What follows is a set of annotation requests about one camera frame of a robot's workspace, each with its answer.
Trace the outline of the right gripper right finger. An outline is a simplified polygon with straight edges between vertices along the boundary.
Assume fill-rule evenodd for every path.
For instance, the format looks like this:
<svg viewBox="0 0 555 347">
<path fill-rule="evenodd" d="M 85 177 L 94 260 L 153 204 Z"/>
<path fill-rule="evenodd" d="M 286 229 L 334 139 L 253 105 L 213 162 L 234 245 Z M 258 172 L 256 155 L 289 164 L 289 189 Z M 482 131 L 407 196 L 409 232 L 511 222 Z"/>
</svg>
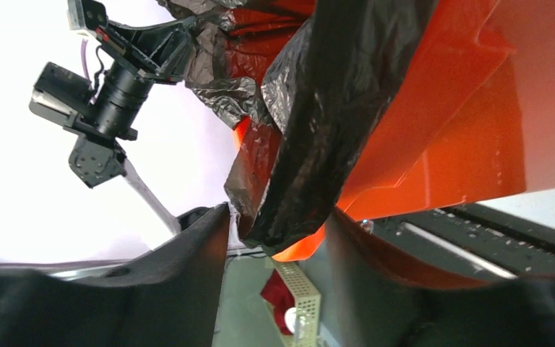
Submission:
<svg viewBox="0 0 555 347">
<path fill-rule="evenodd" d="M 325 224 L 344 346 L 555 346 L 555 275 L 482 281 L 371 235 Z"/>
</svg>

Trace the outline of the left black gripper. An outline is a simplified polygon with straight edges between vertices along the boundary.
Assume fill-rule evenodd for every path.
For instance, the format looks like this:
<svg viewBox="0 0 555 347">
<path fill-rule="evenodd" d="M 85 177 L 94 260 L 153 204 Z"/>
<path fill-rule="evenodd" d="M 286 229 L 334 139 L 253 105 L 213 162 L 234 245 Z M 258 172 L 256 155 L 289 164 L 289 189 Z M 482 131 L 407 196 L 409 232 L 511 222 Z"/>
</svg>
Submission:
<svg viewBox="0 0 555 347">
<path fill-rule="evenodd" d="M 194 55 L 192 31 L 197 19 L 132 27 L 111 20 L 94 29 L 95 38 L 114 61 L 142 80 L 176 84 Z"/>
</svg>

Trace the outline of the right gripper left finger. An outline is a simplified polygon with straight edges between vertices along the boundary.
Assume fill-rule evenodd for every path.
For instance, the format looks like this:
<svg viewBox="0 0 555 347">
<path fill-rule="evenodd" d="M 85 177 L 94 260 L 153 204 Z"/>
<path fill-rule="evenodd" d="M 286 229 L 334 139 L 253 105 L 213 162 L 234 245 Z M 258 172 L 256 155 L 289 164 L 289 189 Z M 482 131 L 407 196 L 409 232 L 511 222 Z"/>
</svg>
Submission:
<svg viewBox="0 0 555 347">
<path fill-rule="evenodd" d="M 211 346 L 230 217 L 217 205 L 98 277 L 0 269 L 0 346 Z"/>
</svg>

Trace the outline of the black plastic trash bag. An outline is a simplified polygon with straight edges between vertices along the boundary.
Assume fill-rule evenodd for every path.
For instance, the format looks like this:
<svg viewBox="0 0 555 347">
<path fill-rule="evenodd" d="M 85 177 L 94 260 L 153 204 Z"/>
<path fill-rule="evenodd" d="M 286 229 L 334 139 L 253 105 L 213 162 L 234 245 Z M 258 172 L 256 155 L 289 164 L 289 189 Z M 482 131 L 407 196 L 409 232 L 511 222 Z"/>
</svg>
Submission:
<svg viewBox="0 0 555 347">
<path fill-rule="evenodd" d="M 225 182 L 238 238 L 275 254 L 332 212 L 436 1 L 162 1 L 195 17 L 185 85 L 245 125 Z"/>
</svg>

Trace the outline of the orange plastic trash bin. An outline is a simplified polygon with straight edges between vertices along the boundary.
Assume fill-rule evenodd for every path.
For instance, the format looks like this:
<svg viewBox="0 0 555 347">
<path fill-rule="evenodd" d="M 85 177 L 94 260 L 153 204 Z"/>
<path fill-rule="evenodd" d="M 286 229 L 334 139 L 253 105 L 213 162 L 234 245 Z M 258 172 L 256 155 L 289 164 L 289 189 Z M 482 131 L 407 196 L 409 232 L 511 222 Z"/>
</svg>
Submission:
<svg viewBox="0 0 555 347">
<path fill-rule="evenodd" d="M 425 33 L 337 206 L 379 218 L 555 188 L 555 1 L 420 1 Z"/>
</svg>

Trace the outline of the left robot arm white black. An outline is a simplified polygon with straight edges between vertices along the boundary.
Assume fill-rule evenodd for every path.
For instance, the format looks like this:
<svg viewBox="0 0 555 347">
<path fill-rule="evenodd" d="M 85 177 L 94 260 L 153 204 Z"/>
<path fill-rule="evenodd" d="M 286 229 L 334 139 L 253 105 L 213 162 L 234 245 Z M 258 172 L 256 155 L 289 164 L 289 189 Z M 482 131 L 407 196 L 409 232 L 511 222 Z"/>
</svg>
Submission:
<svg viewBox="0 0 555 347">
<path fill-rule="evenodd" d="M 99 42 L 113 63 L 92 79 L 48 62 L 33 86 L 29 109 L 78 136 L 69 167 L 89 188 L 123 176 L 176 235 L 207 208 L 176 217 L 141 180 L 119 140 L 135 141 L 132 124 L 156 84 L 176 85 L 192 58 L 194 17 L 146 27 L 110 21 L 104 15 L 72 20 L 73 30 Z"/>
</svg>

